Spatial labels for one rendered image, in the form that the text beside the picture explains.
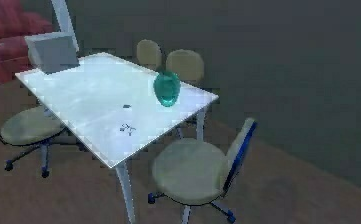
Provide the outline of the green glass vase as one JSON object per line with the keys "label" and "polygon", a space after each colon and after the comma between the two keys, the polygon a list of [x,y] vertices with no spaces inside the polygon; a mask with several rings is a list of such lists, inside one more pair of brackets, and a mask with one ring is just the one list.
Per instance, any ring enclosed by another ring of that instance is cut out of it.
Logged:
{"label": "green glass vase", "polygon": [[180,87],[180,79],[171,71],[159,72],[153,83],[155,96],[164,107],[171,107],[176,103]]}

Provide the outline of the beige swivel chair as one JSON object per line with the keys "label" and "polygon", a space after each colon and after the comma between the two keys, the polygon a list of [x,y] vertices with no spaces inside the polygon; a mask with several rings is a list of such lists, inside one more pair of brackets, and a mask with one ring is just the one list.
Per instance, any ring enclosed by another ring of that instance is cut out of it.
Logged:
{"label": "beige swivel chair", "polygon": [[193,50],[178,49],[170,52],[166,69],[176,73],[182,81],[197,84],[204,77],[204,60]]}
{"label": "beige swivel chair", "polygon": [[6,161],[5,170],[11,171],[14,163],[31,152],[41,151],[41,176],[47,178],[49,172],[49,146],[51,140],[60,135],[65,128],[59,120],[45,115],[43,106],[21,111],[0,125],[0,141],[6,145],[26,147],[16,157]]}
{"label": "beige swivel chair", "polygon": [[147,202],[168,197],[184,206],[182,223],[188,224],[192,207],[210,204],[233,224],[233,212],[220,206],[218,200],[228,193],[240,172],[257,121],[247,118],[229,150],[194,138],[182,138],[169,144],[153,161],[152,177],[156,193],[149,193]]}
{"label": "beige swivel chair", "polygon": [[139,64],[148,69],[156,70],[162,65],[162,51],[155,41],[148,39],[139,41],[136,56]]}

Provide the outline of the small dark key set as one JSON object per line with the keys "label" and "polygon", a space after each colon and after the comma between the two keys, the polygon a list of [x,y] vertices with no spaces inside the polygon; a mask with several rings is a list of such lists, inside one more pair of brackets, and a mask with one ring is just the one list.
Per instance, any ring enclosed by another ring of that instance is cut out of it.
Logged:
{"label": "small dark key set", "polygon": [[128,125],[128,124],[122,124],[120,127],[121,132],[127,132],[129,136],[132,135],[132,133],[135,131],[135,128]]}

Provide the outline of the white table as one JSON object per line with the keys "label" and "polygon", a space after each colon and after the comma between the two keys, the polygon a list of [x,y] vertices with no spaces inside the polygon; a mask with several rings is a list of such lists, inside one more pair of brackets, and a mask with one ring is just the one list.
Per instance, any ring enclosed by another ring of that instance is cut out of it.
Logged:
{"label": "white table", "polygon": [[[154,94],[156,76],[152,70],[104,52],[82,57],[78,67],[57,73],[33,69],[16,75],[90,152],[116,170],[129,224],[136,224],[136,219],[126,161],[192,116],[197,117],[201,140],[207,108],[218,99],[182,83],[176,103],[164,107]],[[120,131],[122,124],[135,128],[131,136]]]}

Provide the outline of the grey open laptop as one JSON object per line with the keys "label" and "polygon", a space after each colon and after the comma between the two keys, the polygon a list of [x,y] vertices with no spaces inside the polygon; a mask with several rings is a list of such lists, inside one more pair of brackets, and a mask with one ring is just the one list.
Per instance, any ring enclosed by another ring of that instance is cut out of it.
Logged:
{"label": "grey open laptop", "polygon": [[72,37],[66,32],[25,36],[31,64],[45,74],[79,66]]}

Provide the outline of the red sofa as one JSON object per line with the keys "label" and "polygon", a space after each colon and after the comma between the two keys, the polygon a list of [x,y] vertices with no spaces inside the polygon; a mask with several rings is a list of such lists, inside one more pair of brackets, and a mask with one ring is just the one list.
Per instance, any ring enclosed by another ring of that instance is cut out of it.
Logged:
{"label": "red sofa", "polygon": [[20,0],[0,0],[0,84],[32,68],[24,37],[52,31],[39,14],[24,11]]}

